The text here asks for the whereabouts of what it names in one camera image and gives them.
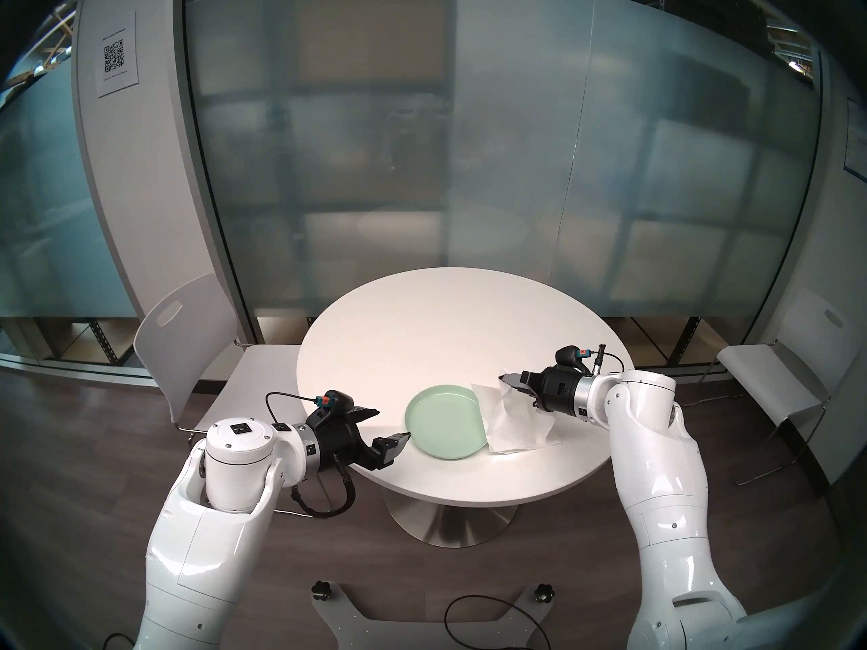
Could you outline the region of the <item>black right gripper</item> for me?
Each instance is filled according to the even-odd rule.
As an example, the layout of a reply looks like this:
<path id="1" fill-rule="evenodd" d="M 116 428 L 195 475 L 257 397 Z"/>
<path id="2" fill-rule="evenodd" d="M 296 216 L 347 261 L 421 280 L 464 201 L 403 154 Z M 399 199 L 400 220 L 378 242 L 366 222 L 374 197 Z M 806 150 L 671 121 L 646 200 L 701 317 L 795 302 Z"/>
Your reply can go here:
<path id="1" fill-rule="evenodd" d="M 539 409 L 553 413 L 576 413 L 575 394 L 581 373 L 574 367 L 554 365 L 540 373 L 504 373 L 500 380 L 519 385 L 519 392 L 533 400 Z M 528 385 L 534 381 L 534 389 Z"/>

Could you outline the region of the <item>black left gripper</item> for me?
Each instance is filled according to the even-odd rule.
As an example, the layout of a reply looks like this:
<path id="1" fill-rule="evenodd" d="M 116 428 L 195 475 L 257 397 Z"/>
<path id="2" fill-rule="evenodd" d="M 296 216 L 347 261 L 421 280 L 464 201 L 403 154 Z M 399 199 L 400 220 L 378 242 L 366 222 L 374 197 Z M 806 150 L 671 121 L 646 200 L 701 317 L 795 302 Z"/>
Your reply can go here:
<path id="1" fill-rule="evenodd" d="M 358 464 L 375 471 L 377 464 L 393 464 L 411 438 L 410 433 L 395 433 L 389 437 L 373 439 L 373 448 L 362 439 L 358 422 L 376 417 L 380 411 L 369 407 L 355 407 L 352 417 L 308 418 L 308 426 L 316 436 L 319 452 L 317 473 L 335 467 L 337 461 L 344 465 Z"/>

